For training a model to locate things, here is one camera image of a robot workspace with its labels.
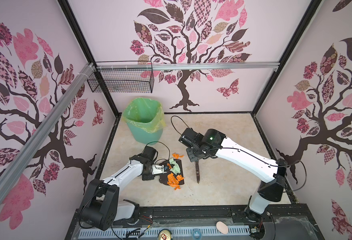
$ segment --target blue tape roll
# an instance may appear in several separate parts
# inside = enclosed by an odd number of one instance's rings
[[[202,233],[201,233],[201,231],[200,231],[199,229],[194,229],[194,230],[193,230],[193,232],[192,232],[192,239],[195,239],[195,240],[200,240],[200,239],[201,239],[201,237],[202,237]]]

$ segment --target pink wall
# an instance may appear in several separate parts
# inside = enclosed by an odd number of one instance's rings
[[[86,60],[60,7],[0,1],[0,175]],[[0,206],[0,239],[63,239],[114,116],[87,83]]]
[[[257,117],[276,155],[307,167],[295,194],[325,239],[352,239],[352,1],[324,2]],[[290,167],[293,189],[304,177]]]
[[[140,59],[158,64],[203,63],[209,59],[215,63],[223,59],[278,61],[309,2],[70,1],[97,61]],[[188,28],[191,23],[196,30]],[[234,28],[227,34],[231,25]],[[165,112],[251,111],[271,72],[183,71],[179,79],[178,71],[156,72],[153,93],[112,93],[112,97],[119,111],[136,97],[159,100]]]

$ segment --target pink butterfly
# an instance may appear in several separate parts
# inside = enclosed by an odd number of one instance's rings
[[[99,104],[95,100],[93,100],[93,105],[95,106],[97,114],[92,121],[92,126],[95,126],[96,124],[101,124],[103,122],[102,114],[104,113],[104,110],[102,107],[99,107]]]
[[[217,91],[219,91],[219,93],[222,93],[224,97],[228,98],[228,96],[231,95],[231,93],[237,93],[239,94],[237,91],[239,90],[239,88],[237,87],[237,85],[239,84],[239,79],[236,79],[235,81],[233,81],[233,83],[229,86],[229,88],[218,88],[216,89]]]

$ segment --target trash can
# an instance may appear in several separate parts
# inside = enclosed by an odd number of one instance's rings
[[[136,98],[122,114],[136,141],[147,144],[159,141],[165,127],[161,103],[149,98]]]

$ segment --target wire basket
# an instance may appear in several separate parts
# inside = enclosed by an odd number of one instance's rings
[[[138,65],[124,65],[127,62],[136,62]],[[88,78],[92,92],[152,93],[154,77],[150,61],[110,61],[108,63],[113,65],[110,68],[104,66],[97,69],[97,72]]]

